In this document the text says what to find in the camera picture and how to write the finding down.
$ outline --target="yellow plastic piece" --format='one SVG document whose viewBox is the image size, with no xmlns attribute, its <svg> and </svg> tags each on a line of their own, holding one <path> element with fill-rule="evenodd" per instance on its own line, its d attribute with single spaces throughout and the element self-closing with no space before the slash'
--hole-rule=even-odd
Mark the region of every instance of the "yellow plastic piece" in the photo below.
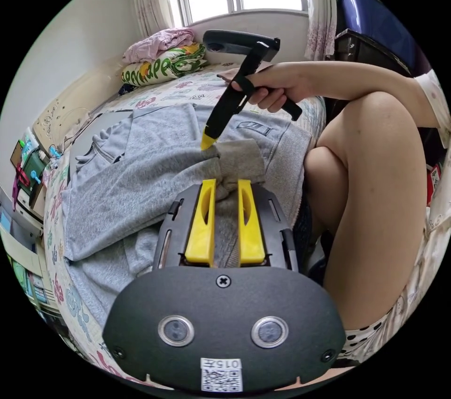
<svg viewBox="0 0 451 399">
<path fill-rule="evenodd" d="M 238 180 L 238 249 L 240 266 L 263 263 L 263 238 L 249 180 Z"/>
<path fill-rule="evenodd" d="M 216 180 L 202 182 L 185 258 L 188 263 L 213 267 L 215 254 Z"/>
<path fill-rule="evenodd" d="M 202 141 L 201 141 L 201 150 L 204 151 L 206 149 L 209 149 L 217 139 L 213 139 L 210 136 L 207 136 L 205 134 L 205 131 L 202 133 Z"/>
</svg>

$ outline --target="patterned bedsheet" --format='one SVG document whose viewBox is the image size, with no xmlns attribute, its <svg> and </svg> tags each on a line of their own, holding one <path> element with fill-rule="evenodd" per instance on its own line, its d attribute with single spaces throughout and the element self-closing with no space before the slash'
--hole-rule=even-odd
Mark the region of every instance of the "patterned bedsheet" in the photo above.
<svg viewBox="0 0 451 399">
<path fill-rule="evenodd" d="M 202 71 L 157 86 L 139 88 L 129 94 L 118 97 L 103 106 L 97 114 L 119 110 L 141 109 L 162 104 L 177 104 L 193 101 L 199 104 L 214 104 L 225 90 L 225 83 L 216 74 L 236 67 L 233 64 L 221 64 L 206 67 Z M 263 112 L 256 106 L 247 105 L 249 110 Z M 293 122 L 312 134 L 312 143 L 316 143 L 326 124 L 324 100 L 312 97 L 301 103 L 303 114 Z M 290 119 L 290 115 L 281 112 L 280 116 Z M 60 159 L 58 169 L 46 172 L 47 198 L 44 216 L 44 244 L 46 248 L 47 270 L 54 287 L 54 295 L 61 315 L 72 333 L 80 350 L 93 364 L 119 377 L 136 379 L 125 374 L 109 354 L 101 335 L 101 328 L 83 304 L 73 286 L 64 263 L 64 237 L 62 226 L 61 192 L 67 186 L 70 147 Z M 159 386 L 148 379 L 148 385 Z"/>
</svg>

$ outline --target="fingers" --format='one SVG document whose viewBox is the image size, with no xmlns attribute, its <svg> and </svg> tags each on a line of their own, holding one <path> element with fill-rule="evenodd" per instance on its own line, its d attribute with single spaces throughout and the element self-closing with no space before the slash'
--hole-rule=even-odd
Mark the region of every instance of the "fingers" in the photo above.
<svg viewBox="0 0 451 399">
<path fill-rule="evenodd" d="M 268 109 L 269 112 L 277 112 L 283 106 L 287 97 L 284 89 L 274 89 L 265 98 L 258 102 L 260 109 Z"/>
<path fill-rule="evenodd" d="M 235 81 L 232 82 L 232 87 L 238 91 L 242 90 Z M 268 89 L 261 87 L 251 96 L 249 103 L 258 105 L 260 109 L 268 109 L 269 112 L 277 112 L 286 101 L 284 89 L 274 89 L 269 92 Z"/>
<path fill-rule="evenodd" d="M 282 106 L 287 102 L 287 96 L 282 95 L 275 103 L 273 103 L 269 108 L 269 112 L 278 112 L 282 109 Z"/>
</svg>

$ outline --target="hand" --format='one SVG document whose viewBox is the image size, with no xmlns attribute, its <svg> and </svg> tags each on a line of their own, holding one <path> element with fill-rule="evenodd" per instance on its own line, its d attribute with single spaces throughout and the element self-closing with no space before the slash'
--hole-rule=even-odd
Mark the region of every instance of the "hand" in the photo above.
<svg viewBox="0 0 451 399">
<path fill-rule="evenodd" d="M 279 111 L 287 98 L 298 103 L 312 95 L 312 87 L 302 72 L 301 62 L 275 64 L 247 78 L 258 88 L 249 103 L 257 104 L 260 109 L 267 109 L 269 112 Z M 232 87 L 241 91 L 236 82 L 232 82 Z"/>
</svg>

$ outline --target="window sill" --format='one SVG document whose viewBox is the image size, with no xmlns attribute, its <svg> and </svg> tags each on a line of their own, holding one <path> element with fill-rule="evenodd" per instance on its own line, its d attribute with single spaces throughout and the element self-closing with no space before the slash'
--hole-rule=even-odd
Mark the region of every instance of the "window sill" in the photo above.
<svg viewBox="0 0 451 399">
<path fill-rule="evenodd" d="M 305 10 L 292 10 L 292 9 L 251 9 L 251 10 L 240 10 L 240 11 L 235 11 L 235 12 L 231 12 L 228 14 L 221 14 L 221 15 L 216 15 L 214 17 L 209 17 L 209 18 L 205 18 L 203 20 L 197 20 L 195 22 L 189 23 L 187 26 L 191 27 L 197 24 L 202 24 L 202 23 L 207 23 L 210 22 L 212 20 L 217 20 L 219 18 L 226 18 L 226 17 L 230 17 L 230 16 L 234 16 L 234 15 L 248 15 L 248 14 L 261 14 L 261 13 L 267 13 L 267 14 L 287 14 L 287 15 L 299 15 L 299 16 L 303 16 L 303 17 L 307 17 L 309 16 L 308 11 Z"/>
</svg>

